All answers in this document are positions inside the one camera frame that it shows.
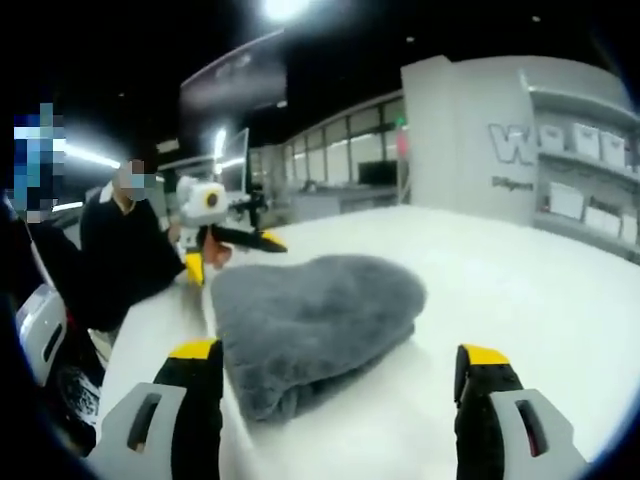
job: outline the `white shelf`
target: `white shelf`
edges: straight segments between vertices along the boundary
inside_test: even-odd
[[[529,87],[529,94],[533,104],[539,108],[592,117],[605,123],[617,125],[624,130],[636,130],[640,127],[638,115],[595,97],[543,87]]]
[[[541,230],[578,240],[614,255],[627,257],[630,254],[635,254],[640,259],[640,245],[628,243],[605,232],[600,232],[579,220],[553,213],[536,212],[533,217],[533,225]]]
[[[562,152],[554,152],[550,150],[538,150],[538,155],[540,158],[547,158],[551,160],[558,160],[565,163],[571,163],[575,165],[581,165],[593,168],[594,170],[599,170],[601,172],[605,172],[614,177],[628,180],[629,182],[640,185],[640,173],[626,169],[621,167],[616,167],[613,165],[609,165],[606,162],[601,160],[596,160],[595,158],[588,157],[586,155],[581,155],[576,152],[570,151],[562,151]]]

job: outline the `gray towel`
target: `gray towel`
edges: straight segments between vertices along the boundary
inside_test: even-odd
[[[223,271],[218,336],[243,415],[286,421],[409,338],[426,291],[406,269],[361,255]]]

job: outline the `white table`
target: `white table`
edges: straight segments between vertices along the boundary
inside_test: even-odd
[[[455,478],[456,348],[507,355],[574,425],[593,461],[632,407],[640,379],[640,268],[587,245],[497,221],[394,207],[278,230],[290,251],[235,261],[296,264],[330,253],[386,257],[419,274],[429,297],[416,333],[365,378],[286,425],[246,424],[222,402],[225,480]],[[169,351],[206,334],[198,298],[175,286],[131,310],[114,346],[100,418]]]

